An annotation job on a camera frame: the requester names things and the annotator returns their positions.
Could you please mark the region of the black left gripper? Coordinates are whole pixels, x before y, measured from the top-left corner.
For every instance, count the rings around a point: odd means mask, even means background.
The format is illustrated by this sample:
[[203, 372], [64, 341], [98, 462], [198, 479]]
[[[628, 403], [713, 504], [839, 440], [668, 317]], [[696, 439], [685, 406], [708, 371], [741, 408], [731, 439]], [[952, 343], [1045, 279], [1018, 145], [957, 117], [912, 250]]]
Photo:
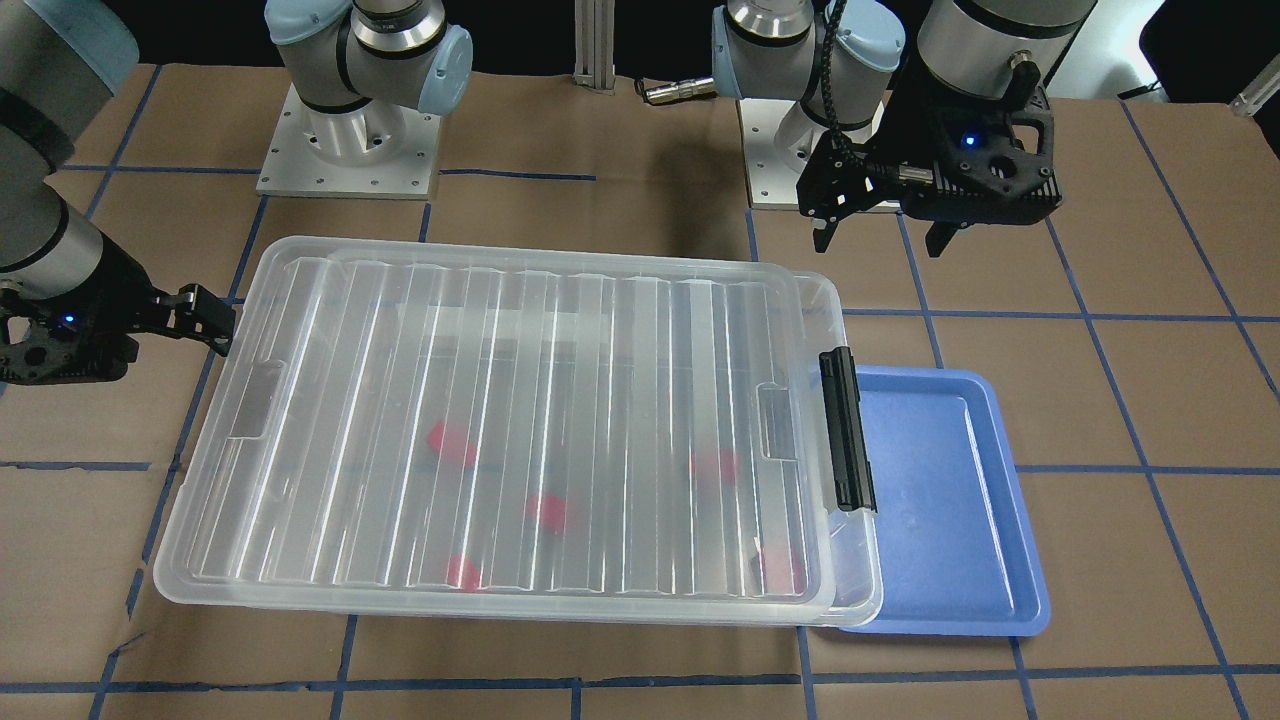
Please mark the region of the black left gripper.
[[1029, 225], [1062, 204], [1053, 114], [1033, 60], [997, 65], [1012, 78], [996, 97], [964, 94], [910, 60], [867, 143], [837, 149], [826, 133], [797, 182], [797, 205], [826, 252], [838, 224], [882, 201], [931, 222], [928, 258], [977, 224]]

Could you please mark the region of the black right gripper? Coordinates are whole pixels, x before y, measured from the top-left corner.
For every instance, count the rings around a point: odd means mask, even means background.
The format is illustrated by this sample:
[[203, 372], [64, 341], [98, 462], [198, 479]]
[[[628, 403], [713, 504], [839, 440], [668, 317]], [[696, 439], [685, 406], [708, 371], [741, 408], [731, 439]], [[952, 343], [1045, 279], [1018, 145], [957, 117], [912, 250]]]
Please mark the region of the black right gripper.
[[136, 333], [206, 345], [228, 357], [236, 310], [201, 284], [175, 293], [157, 288], [145, 269], [111, 240], [96, 266], [73, 288], [47, 299], [3, 284], [3, 323], [23, 319], [17, 338], [3, 327], [1, 378], [10, 386], [58, 386], [119, 380], [138, 357]]

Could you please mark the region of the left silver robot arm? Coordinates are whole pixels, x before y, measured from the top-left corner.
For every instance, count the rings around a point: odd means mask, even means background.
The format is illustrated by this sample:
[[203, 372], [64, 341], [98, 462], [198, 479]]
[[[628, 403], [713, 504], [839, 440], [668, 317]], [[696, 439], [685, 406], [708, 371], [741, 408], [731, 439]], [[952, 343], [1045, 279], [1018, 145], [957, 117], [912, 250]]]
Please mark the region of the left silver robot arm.
[[1064, 200], [1050, 78], [1092, 1], [933, 1], [908, 31], [881, 1], [727, 1], [712, 78], [794, 101], [819, 128], [796, 182], [817, 252], [881, 202], [928, 222], [938, 258], [973, 225], [1034, 225]]

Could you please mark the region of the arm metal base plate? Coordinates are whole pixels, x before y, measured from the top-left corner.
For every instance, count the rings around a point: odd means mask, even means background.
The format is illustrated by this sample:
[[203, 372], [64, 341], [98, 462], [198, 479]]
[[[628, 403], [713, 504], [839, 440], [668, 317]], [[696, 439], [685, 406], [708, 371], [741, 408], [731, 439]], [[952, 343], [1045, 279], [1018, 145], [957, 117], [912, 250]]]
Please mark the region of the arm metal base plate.
[[314, 110], [289, 88], [256, 183], [261, 196], [428, 201], [443, 117], [381, 101]]
[[742, 99], [737, 111], [749, 206], [796, 211], [796, 183], [824, 128], [795, 101]]

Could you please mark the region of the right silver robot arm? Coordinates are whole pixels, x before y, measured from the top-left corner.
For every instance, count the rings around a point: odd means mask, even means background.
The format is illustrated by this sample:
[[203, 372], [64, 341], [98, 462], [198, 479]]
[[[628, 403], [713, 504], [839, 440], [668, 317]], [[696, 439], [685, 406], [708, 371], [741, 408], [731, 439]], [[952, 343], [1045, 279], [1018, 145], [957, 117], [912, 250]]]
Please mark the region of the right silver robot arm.
[[[264, 20], [324, 160], [370, 161], [402, 140], [397, 111], [451, 114], [474, 67], [440, 1], [269, 1]], [[138, 334], [230, 351], [236, 311], [201, 284], [168, 293], [47, 178], [140, 60], [101, 1], [3, 4], [3, 382], [114, 382]]]

